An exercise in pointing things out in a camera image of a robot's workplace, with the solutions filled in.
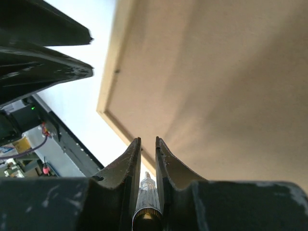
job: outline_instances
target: plywood panel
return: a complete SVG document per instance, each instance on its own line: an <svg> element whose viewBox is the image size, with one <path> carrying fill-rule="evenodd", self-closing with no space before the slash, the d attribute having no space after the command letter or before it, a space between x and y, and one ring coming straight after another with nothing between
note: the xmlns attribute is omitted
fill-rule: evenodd
<svg viewBox="0 0 308 231"><path fill-rule="evenodd" d="M106 108L120 134L152 159L162 137L208 179L308 191L307 1L142 0L130 25Z"/></svg>

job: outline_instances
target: black plastic part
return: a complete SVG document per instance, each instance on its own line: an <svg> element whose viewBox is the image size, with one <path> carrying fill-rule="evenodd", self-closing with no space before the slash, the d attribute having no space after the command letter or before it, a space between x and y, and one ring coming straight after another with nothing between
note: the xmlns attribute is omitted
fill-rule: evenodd
<svg viewBox="0 0 308 231"><path fill-rule="evenodd" d="M42 0L1 0L0 29L40 46L86 45L92 40L87 28Z"/></svg>
<svg viewBox="0 0 308 231"><path fill-rule="evenodd" d="M105 195L106 205L101 210L105 230L131 231L139 190L140 166L141 139L135 138L118 159L96 174L103 178L99 182L101 186L112 189L110 194Z"/></svg>
<svg viewBox="0 0 308 231"><path fill-rule="evenodd" d="M31 106L16 110L9 115L0 112L0 146L17 141L25 131L41 124L41 119Z"/></svg>
<svg viewBox="0 0 308 231"><path fill-rule="evenodd" d="M141 140L92 178L0 179L1 230L131 231Z"/></svg>
<svg viewBox="0 0 308 231"><path fill-rule="evenodd" d="M92 76L90 65L43 47L90 40L85 27L42 0L1 0L0 107L56 84Z"/></svg>
<svg viewBox="0 0 308 231"><path fill-rule="evenodd" d="M10 118L15 122L18 130L23 133L42 123L35 108L31 105L18 109L10 113Z"/></svg>
<svg viewBox="0 0 308 231"><path fill-rule="evenodd" d="M53 139L86 177L90 177L104 168L101 162L53 111L46 111L33 96L23 101L28 106L35 107L36 113L45 122L48 131L53 134Z"/></svg>
<svg viewBox="0 0 308 231"><path fill-rule="evenodd" d="M21 132L16 129L5 111L0 111L0 147L21 138Z"/></svg>
<svg viewBox="0 0 308 231"><path fill-rule="evenodd" d="M308 199L295 184L207 181L156 138L156 180L166 231L306 231Z"/></svg>

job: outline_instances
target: cable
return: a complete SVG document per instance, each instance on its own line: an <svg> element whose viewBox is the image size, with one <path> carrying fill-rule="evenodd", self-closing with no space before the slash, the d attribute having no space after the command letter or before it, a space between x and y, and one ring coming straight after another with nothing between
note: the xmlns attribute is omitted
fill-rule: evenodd
<svg viewBox="0 0 308 231"><path fill-rule="evenodd" d="M42 133L44 136L50 136L50 133L48 132L47 128L45 127L45 122L42 123Z"/></svg>
<svg viewBox="0 0 308 231"><path fill-rule="evenodd" d="M29 154L31 152L34 152L35 150L37 150L40 147L42 147L46 143L47 139L48 139L48 136L45 136L44 141L39 146L37 146L35 148L30 148L30 149L28 149L28 150L26 150L26 151L24 151L24 152L22 152L20 154L0 157L0 160L7 160L7 159L11 159L11 158L19 158L19 157L27 155L27 154Z"/></svg>

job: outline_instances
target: metal frame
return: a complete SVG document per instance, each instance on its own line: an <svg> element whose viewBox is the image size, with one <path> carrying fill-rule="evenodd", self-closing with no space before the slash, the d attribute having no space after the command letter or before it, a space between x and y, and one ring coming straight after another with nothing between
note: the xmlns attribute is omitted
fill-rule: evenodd
<svg viewBox="0 0 308 231"><path fill-rule="evenodd" d="M53 139L86 177L92 176L104 168L101 162L38 95L35 94L23 101L35 107L41 120L45 121L45 126L52 134Z"/></svg>

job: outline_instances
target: purple wire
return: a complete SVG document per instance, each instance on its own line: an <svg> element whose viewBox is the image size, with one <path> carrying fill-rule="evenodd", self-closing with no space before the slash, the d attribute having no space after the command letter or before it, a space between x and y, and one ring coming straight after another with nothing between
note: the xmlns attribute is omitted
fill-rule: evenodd
<svg viewBox="0 0 308 231"><path fill-rule="evenodd" d="M31 152L34 152L35 150L37 150L37 149L39 149L41 146L43 146L43 145L46 143L47 139L48 139L48 136L45 136L44 141L43 141L39 146L37 146L37 147L35 147L35 148L30 148L30 149L28 149L28 150L26 150L26 151L24 151L24 152L22 152L22 153L20 153L20 154L10 155L10 156L2 156L2 157L0 157L0 160L7 160L7 159L11 159L11 158L19 158L19 157L22 157L22 156L24 156L24 155L27 155L27 154L29 154L29 153L31 153Z"/></svg>

